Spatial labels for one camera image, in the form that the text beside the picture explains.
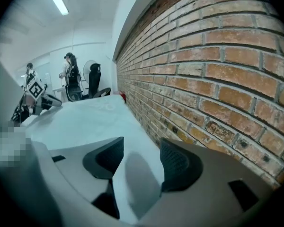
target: ceiling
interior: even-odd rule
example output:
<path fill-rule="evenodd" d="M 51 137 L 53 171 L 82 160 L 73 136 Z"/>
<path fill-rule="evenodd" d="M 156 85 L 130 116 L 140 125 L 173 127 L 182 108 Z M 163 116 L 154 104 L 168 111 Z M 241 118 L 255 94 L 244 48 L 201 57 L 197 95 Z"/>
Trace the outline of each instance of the ceiling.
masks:
<path fill-rule="evenodd" d="M 0 23 L 0 52 L 21 38 L 45 34 L 53 27 L 84 20 L 113 20 L 119 0 L 63 0 L 62 16 L 52 0 L 14 0 Z"/>

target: person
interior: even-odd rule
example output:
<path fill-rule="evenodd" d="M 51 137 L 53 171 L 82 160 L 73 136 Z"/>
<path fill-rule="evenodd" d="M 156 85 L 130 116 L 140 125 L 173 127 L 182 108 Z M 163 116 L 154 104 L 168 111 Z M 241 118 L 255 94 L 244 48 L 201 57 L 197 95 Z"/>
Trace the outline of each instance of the person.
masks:
<path fill-rule="evenodd" d="M 62 69 L 62 72 L 59 74 L 59 78 L 65 78 L 66 80 L 66 72 L 68 70 L 68 68 L 71 66 L 71 57 L 74 56 L 72 53 L 68 52 L 66 54 L 66 56 L 64 57 L 65 58 L 65 62 L 64 62 L 64 65 L 63 65 L 63 69 Z"/>
<path fill-rule="evenodd" d="M 63 71 L 59 74 L 59 78 L 65 78 L 66 95 L 69 101 L 81 100 L 80 72 L 77 65 L 76 57 L 68 52 L 64 57 L 66 63 L 64 64 Z"/>
<path fill-rule="evenodd" d="M 34 78 L 39 78 L 38 73 L 33 69 L 33 67 L 32 63 L 27 64 L 27 72 L 25 73 L 23 83 L 24 88 L 26 88 Z"/>
<path fill-rule="evenodd" d="M 94 63 L 90 66 L 89 73 L 89 98 L 93 98 L 98 92 L 100 78 L 101 78 L 101 65 Z"/>

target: red object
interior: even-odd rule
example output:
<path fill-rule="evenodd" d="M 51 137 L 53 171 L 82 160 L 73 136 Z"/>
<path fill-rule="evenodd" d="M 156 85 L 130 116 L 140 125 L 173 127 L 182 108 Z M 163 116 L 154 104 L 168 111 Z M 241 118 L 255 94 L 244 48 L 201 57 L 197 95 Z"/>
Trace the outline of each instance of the red object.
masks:
<path fill-rule="evenodd" d="M 125 103 L 126 103 L 126 96 L 125 96 L 125 92 L 123 91 L 117 91 L 117 92 L 113 92 L 114 95 L 121 95 L 121 97 L 124 99 Z"/>

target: white fan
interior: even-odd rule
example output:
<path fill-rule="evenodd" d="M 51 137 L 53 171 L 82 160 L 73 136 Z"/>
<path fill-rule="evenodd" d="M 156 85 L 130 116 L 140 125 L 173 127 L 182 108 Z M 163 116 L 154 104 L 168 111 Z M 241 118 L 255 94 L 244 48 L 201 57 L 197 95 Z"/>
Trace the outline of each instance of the white fan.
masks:
<path fill-rule="evenodd" d="M 96 63 L 96 62 L 90 60 L 90 61 L 86 62 L 84 67 L 83 67 L 83 77 L 88 84 L 89 84 L 90 66 L 94 63 Z"/>

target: table surface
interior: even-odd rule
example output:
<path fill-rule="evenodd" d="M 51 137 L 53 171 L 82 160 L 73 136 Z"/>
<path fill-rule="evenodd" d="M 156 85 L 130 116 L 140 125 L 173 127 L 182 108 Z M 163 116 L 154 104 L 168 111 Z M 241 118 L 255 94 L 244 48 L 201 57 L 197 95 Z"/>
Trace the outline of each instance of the table surface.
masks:
<path fill-rule="evenodd" d="M 160 150 L 120 95 L 66 102 L 23 123 L 27 137 L 58 150 L 124 137 L 124 158 L 113 185 L 120 220 L 138 223 L 153 205 L 164 181 Z"/>

